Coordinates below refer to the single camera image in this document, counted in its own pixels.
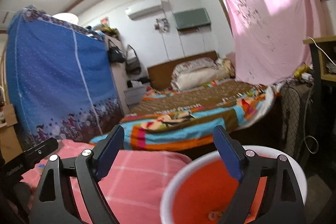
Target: metal screw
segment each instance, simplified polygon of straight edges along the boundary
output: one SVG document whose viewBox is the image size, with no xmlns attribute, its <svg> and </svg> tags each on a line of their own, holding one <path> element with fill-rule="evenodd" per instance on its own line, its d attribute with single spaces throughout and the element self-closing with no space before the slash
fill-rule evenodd
<svg viewBox="0 0 336 224">
<path fill-rule="evenodd" d="M 254 157 L 254 155 L 255 155 L 254 151 L 252 151 L 252 150 L 247 150 L 247 151 L 245 152 L 245 154 L 246 154 L 246 156 L 248 156 L 248 157 Z"/>
<path fill-rule="evenodd" d="M 287 157 L 285 155 L 280 155 L 279 156 L 279 159 L 282 160 L 282 161 L 286 161 L 287 160 Z"/>
<path fill-rule="evenodd" d="M 91 155 L 91 150 L 90 149 L 85 149 L 83 152 L 82 152 L 82 155 L 87 157 L 88 155 Z"/>
<path fill-rule="evenodd" d="M 58 156 L 56 154 L 51 155 L 50 158 L 49 158 L 49 160 L 51 160 L 51 161 L 55 161 L 57 159 L 58 159 Z"/>
</svg>

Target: yellow object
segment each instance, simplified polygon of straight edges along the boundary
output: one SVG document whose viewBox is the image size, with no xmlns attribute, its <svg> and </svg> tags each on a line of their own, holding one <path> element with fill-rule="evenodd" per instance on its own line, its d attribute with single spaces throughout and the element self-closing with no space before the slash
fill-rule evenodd
<svg viewBox="0 0 336 224">
<path fill-rule="evenodd" d="M 309 69 L 310 69 L 309 66 L 303 64 L 301 67 L 295 70 L 294 77 L 301 78 L 302 73 L 307 72 Z"/>
</svg>

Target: blue gripper pad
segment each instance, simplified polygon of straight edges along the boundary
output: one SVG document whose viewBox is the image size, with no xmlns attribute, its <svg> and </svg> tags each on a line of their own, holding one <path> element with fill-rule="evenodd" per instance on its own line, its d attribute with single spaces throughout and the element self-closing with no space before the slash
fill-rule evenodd
<svg viewBox="0 0 336 224">
<path fill-rule="evenodd" d="M 242 163 L 245 159 L 245 149 L 238 141 L 233 140 L 222 126 L 215 127 L 213 142 L 230 176 L 241 182 L 244 176 Z"/>
<path fill-rule="evenodd" d="M 95 169 L 94 177 L 96 182 L 106 177 L 111 166 L 124 144 L 124 129 L 122 126 L 114 126 L 111 132 L 103 140 L 100 140 L 93 148 L 92 165 Z"/>
</svg>

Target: black handbag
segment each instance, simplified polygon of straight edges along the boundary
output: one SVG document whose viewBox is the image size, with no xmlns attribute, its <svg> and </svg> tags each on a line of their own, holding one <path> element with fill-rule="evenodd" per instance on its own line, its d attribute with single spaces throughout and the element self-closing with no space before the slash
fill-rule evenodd
<svg viewBox="0 0 336 224">
<path fill-rule="evenodd" d="M 109 50 L 107 52 L 107 55 L 109 57 L 110 64 L 113 63 L 124 63 L 125 57 L 123 52 L 116 46 L 111 39 L 109 39 Z"/>
<path fill-rule="evenodd" d="M 134 52 L 135 57 L 128 59 L 128 53 L 131 51 Z M 129 75 L 139 75 L 141 73 L 140 60 L 131 45 L 128 45 L 126 50 L 126 73 Z"/>
</svg>

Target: blue curtain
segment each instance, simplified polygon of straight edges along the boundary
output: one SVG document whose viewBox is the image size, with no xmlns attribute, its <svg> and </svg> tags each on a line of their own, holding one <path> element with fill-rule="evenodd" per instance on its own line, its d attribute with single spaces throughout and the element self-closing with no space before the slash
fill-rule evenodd
<svg viewBox="0 0 336 224">
<path fill-rule="evenodd" d="M 8 33 L 8 92 L 25 148 L 49 137 L 89 142 L 120 121 L 104 42 L 22 14 Z"/>
</svg>

